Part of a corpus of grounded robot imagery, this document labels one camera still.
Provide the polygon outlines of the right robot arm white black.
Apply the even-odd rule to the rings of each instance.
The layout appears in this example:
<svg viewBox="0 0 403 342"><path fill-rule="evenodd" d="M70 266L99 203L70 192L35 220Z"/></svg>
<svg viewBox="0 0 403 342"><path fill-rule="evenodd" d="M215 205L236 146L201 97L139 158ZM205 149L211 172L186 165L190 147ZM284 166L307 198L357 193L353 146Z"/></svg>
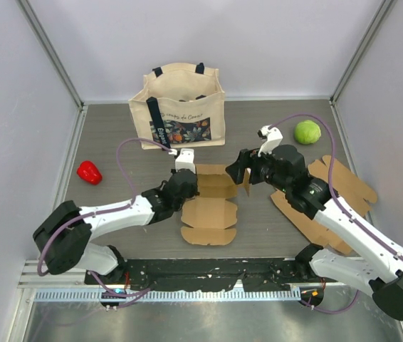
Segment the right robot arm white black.
<svg viewBox="0 0 403 342"><path fill-rule="evenodd" d="M363 262L335 256L328 249L306 247L295 263L299 279L320 276L351 286L370 296L391 318L403 321L403 247L363 219L326 181L312 176L304 157L292 145L271 152L240 151L226 173L240 184L265 182L284 193L287 203L308 219L336 233Z"/></svg>

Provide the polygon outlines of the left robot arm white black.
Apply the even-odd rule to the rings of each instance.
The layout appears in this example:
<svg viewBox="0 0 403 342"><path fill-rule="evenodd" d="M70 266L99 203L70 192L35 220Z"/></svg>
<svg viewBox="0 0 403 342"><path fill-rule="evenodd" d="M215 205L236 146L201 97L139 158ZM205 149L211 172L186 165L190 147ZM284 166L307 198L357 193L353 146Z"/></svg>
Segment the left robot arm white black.
<svg viewBox="0 0 403 342"><path fill-rule="evenodd" d="M99 246L94 239L128 227L147 226L169 219L198 193L197 175L175 170L159 187L124 202L100 207L79 207L74 201L61 203L33 233L41 256L39 276L59 275L73 268L84 269L87 282L118 284L127 263L113 246Z"/></svg>

